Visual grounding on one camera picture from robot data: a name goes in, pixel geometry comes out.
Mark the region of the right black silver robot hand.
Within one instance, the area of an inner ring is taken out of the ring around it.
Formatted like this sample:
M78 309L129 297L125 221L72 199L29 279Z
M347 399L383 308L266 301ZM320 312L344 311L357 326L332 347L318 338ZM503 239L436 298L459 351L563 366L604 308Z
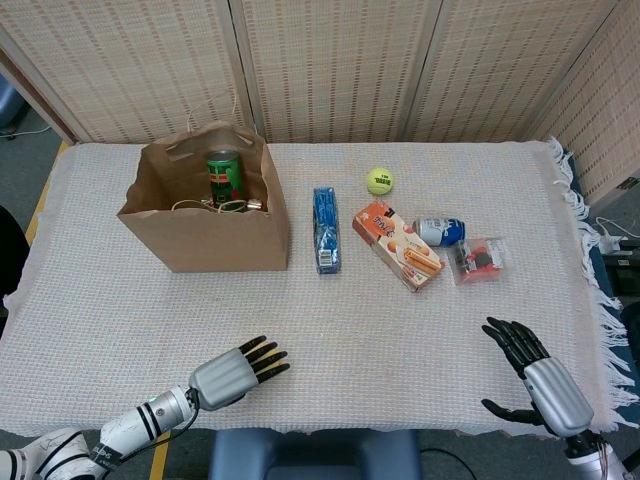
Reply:
M489 317L482 330L503 351L532 405L529 410L511 410L483 399L481 403L489 412L508 422L543 426L550 434L565 439L590 429L594 411L586 396L531 329L516 321Z

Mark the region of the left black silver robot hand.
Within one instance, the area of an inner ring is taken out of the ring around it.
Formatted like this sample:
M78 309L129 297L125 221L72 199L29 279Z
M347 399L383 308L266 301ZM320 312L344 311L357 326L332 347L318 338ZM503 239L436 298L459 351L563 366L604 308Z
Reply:
M265 335L205 362L189 377L186 396L192 405L216 411L290 368L288 353Z

